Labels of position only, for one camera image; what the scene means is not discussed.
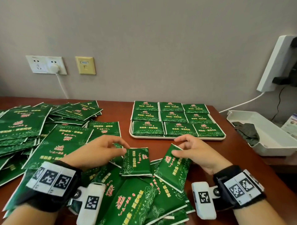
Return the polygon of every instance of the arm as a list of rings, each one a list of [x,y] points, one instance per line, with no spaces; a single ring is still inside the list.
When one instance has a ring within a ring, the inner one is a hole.
[[[116,148],[113,143],[119,143],[124,148]],[[86,170],[108,163],[116,156],[123,156],[129,145],[120,137],[103,135],[80,147],[60,160],[79,169]],[[3,225],[53,225],[58,212],[43,212],[23,204],[18,206],[4,221]]]
[[[210,175],[232,165],[231,162],[197,137],[186,134],[177,137],[174,141],[185,141],[179,145],[179,147],[185,149],[185,151],[173,150],[172,154],[174,156],[190,158]],[[242,209],[236,209],[234,210],[234,215],[240,225],[286,224],[266,200],[262,200]]]

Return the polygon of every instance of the yellow wall plate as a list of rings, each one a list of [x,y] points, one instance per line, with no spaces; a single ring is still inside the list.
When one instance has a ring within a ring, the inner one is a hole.
[[[80,74],[91,74],[91,75],[96,74],[93,57],[76,56],[75,59],[76,59],[78,72]]]

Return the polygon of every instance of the hand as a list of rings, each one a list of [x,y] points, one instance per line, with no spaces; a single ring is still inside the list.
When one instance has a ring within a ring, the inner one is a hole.
[[[231,166],[232,163],[221,156],[212,147],[206,144],[198,137],[185,134],[174,139],[175,142],[185,141],[179,147],[184,149],[173,150],[171,153],[178,158],[189,158],[199,164],[202,169],[210,175],[213,175],[222,169]]]
[[[113,143],[119,143],[124,148],[116,148]],[[130,146],[121,137],[102,135],[60,160],[85,170],[102,166],[116,156],[123,156],[127,152],[125,148],[130,148]]]

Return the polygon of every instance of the white electrical outlet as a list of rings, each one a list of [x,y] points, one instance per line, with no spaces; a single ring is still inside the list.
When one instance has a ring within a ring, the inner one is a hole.
[[[33,73],[48,73],[43,56],[26,56]]]
[[[257,87],[258,91],[266,92],[275,90],[277,85],[273,84],[272,80],[275,77],[282,76],[288,61],[292,56],[293,48],[291,47],[291,42],[295,37],[297,37],[297,35],[283,35],[278,38]]]
[[[50,72],[51,65],[56,64],[60,69],[59,74],[65,74],[65,75],[67,74],[67,71],[66,71],[66,68],[65,68],[62,57],[44,56],[44,59],[46,61],[46,65],[47,65],[47,68],[48,68],[48,73],[51,73]]]

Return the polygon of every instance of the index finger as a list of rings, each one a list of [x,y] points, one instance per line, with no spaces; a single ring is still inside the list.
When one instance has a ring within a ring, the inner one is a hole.
[[[181,135],[179,137],[177,137],[176,139],[174,139],[175,142],[179,142],[179,141],[188,141],[188,142],[193,142],[196,139],[196,137],[190,135],[190,134],[184,134]]]
[[[106,138],[107,138],[107,141],[108,141],[108,145],[110,145],[112,143],[118,143],[118,144],[122,145],[124,148],[130,148],[128,143],[125,142],[124,139],[122,139],[119,136],[106,135]]]

